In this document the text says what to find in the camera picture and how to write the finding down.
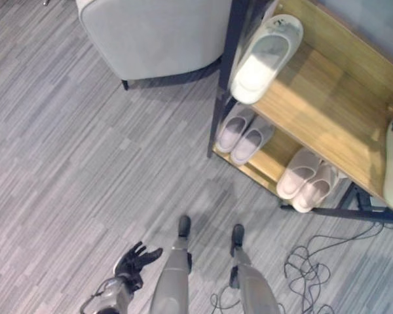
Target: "black cable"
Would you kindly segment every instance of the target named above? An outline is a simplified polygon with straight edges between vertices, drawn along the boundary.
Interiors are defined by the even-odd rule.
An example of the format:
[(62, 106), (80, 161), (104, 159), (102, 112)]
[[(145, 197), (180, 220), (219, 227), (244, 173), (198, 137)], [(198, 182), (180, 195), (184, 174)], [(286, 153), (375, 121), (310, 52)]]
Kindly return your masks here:
[(229, 286), (224, 286), (219, 294), (213, 293), (210, 297), (210, 303), (211, 305), (214, 307), (212, 309), (211, 314), (214, 314), (214, 312), (216, 311), (216, 309), (218, 309), (220, 311), (221, 314), (223, 314), (223, 310), (225, 309), (232, 309), (234, 308), (236, 305), (238, 305), (240, 303), (240, 300), (237, 300), (235, 303), (231, 304), (231, 305), (227, 305), (227, 306), (222, 306), (221, 305), (221, 298), (223, 296), (224, 291), (228, 288)]
[[(393, 226), (386, 226), (374, 222), (365, 231), (352, 237), (334, 237), (318, 234), (312, 236), (307, 241), (306, 245), (298, 245), (291, 250), (284, 262), (284, 275), (286, 278), (289, 278), (289, 270), (294, 271), (295, 277), (288, 283), (288, 287), (292, 292), (301, 297), (301, 314), (335, 314), (333, 308), (327, 304), (322, 305), (317, 311), (315, 309), (322, 291), (322, 285), (330, 280), (331, 270), (323, 263), (313, 262), (311, 260), (312, 256), (349, 241), (375, 237), (380, 234), (384, 228), (393, 230)], [(319, 238), (336, 240), (337, 242), (311, 251), (310, 246), (312, 246), (312, 242)], [(302, 291), (296, 290), (295, 285), (297, 283), (301, 283)]]
[(106, 286), (106, 284), (107, 284), (110, 280), (112, 280), (112, 279), (113, 279), (113, 277), (112, 277), (112, 278), (105, 279), (105, 280), (103, 281), (103, 283), (101, 283), (101, 284), (99, 285), (99, 287), (96, 289), (96, 292), (95, 292), (94, 294), (92, 294), (92, 295), (89, 297), (89, 299), (87, 299), (86, 301), (84, 301), (84, 303), (83, 303), (82, 306), (80, 307), (80, 314), (84, 314), (84, 309), (89, 305), (89, 303), (90, 303), (93, 299), (95, 299), (95, 297), (100, 296), (100, 295), (103, 293), (102, 288), (104, 288), (104, 286)]

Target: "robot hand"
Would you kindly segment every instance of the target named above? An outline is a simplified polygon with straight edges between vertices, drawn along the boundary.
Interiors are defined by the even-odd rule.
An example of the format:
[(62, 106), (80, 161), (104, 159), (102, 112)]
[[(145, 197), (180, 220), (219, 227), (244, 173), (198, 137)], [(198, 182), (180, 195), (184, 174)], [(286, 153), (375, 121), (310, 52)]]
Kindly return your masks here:
[(81, 314), (84, 314), (86, 307), (91, 309), (93, 314), (127, 313), (134, 292), (143, 286), (140, 271), (145, 265), (158, 259), (163, 252), (163, 249), (159, 248), (150, 253), (143, 253), (146, 246), (141, 247), (142, 244), (141, 241), (135, 244), (119, 259), (113, 268), (114, 277), (106, 279), (81, 306)]
[(124, 256), (122, 256), (113, 269), (115, 277), (121, 277), (124, 279), (126, 286), (130, 293), (134, 293), (143, 286), (143, 280), (140, 276), (140, 271), (145, 265), (148, 265), (158, 259), (162, 252), (162, 248), (157, 250), (144, 253), (146, 246), (142, 246), (142, 242), (135, 244)]

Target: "floor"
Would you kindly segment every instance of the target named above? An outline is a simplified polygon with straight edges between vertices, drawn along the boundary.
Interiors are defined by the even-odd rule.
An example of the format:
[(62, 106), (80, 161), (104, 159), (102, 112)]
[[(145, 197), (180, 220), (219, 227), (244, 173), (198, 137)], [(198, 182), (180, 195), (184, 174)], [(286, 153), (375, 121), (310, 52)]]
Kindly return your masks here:
[[(370, 223), (280, 210), (238, 170), (207, 159), (217, 78), (212, 65), (125, 92), (73, 1), (0, 0), (0, 314), (76, 313), (140, 239), (166, 249), (143, 270), (130, 306), (148, 313), (182, 213), (193, 219), (189, 313), (211, 313), (211, 293), (227, 284), (236, 222), (286, 313), (301, 312), (283, 272), (290, 250), (314, 234), (349, 236)], [(314, 259), (332, 271), (315, 313), (322, 304), (341, 314), (393, 313), (393, 230)]]

